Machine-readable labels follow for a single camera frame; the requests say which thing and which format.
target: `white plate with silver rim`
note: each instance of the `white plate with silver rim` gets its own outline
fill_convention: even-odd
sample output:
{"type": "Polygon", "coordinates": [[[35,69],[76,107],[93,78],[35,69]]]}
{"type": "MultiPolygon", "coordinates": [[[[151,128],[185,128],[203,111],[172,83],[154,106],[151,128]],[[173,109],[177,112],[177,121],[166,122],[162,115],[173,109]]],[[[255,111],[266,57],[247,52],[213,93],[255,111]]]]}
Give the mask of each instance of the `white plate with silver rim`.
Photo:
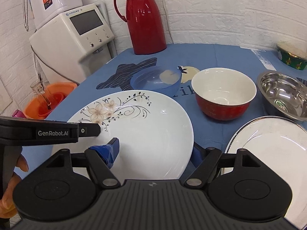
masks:
{"type": "MultiPolygon", "coordinates": [[[[245,148],[291,187],[292,201],[285,218],[303,229],[307,224],[307,131],[282,117],[260,117],[242,126],[231,138],[226,153],[245,148]]],[[[225,168],[222,173],[231,172],[225,168]]]]}
{"type": "MultiPolygon", "coordinates": [[[[152,91],[107,95],[79,110],[68,122],[99,123],[101,133],[75,144],[54,145],[52,154],[62,148],[83,152],[117,137],[120,149],[111,171],[121,183],[125,179],[178,179],[193,149],[188,114],[170,97],[152,91]]],[[[87,176],[84,168],[74,171],[87,176]]]]}

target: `red bowl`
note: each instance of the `red bowl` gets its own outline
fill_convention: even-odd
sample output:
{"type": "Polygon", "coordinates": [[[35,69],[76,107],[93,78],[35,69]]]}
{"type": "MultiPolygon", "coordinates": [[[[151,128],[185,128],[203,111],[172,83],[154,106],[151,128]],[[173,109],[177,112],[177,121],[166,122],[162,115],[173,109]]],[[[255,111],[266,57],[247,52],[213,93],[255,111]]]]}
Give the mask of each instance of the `red bowl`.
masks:
{"type": "Polygon", "coordinates": [[[240,117],[257,93],[255,83],[248,76],[228,68],[202,70],[191,84],[200,109],[218,120],[240,117]]]}

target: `stainless steel bowl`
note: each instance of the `stainless steel bowl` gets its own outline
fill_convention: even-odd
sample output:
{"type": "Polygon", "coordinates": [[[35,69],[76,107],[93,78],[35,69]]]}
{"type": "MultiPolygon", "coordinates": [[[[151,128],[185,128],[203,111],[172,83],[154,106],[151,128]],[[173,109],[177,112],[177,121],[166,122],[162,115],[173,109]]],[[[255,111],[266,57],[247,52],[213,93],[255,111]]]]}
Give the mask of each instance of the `stainless steel bowl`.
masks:
{"type": "Polygon", "coordinates": [[[287,75],[266,71],[257,78],[263,103],[271,116],[307,121],[307,87],[287,75]]]}

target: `display screen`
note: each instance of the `display screen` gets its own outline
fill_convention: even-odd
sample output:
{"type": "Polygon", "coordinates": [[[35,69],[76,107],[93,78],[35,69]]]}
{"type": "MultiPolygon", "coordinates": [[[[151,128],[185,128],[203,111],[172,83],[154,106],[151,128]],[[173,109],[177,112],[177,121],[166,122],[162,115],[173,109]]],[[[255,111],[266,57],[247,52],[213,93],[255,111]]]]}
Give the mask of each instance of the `display screen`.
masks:
{"type": "Polygon", "coordinates": [[[70,18],[79,35],[103,25],[96,11],[90,10],[70,18]]]}

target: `finger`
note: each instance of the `finger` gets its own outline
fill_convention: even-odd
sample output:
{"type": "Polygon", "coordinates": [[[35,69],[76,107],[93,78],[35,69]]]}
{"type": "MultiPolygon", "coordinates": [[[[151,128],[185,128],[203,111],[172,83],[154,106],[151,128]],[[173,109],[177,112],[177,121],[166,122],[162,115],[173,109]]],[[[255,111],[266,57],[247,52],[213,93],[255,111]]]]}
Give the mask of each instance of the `finger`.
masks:
{"type": "Polygon", "coordinates": [[[3,219],[8,219],[8,218],[12,218],[16,214],[17,214],[17,209],[13,208],[11,211],[9,211],[5,214],[0,214],[0,217],[3,218],[3,219]]]}
{"type": "Polygon", "coordinates": [[[13,205],[13,190],[20,181],[20,176],[14,172],[2,197],[2,204],[6,209],[13,205]]]}
{"type": "Polygon", "coordinates": [[[0,218],[3,218],[2,215],[8,213],[9,211],[12,211],[15,208],[15,205],[11,205],[9,209],[5,208],[3,206],[2,200],[0,200],[0,218]]]}
{"type": "Polygon", "coordinates": [[[16,167],[20,168],[24,172],[29,171],[27,160],[24,158],[23,155],[19,156],[17,163],[16,163],[16,167]]]}

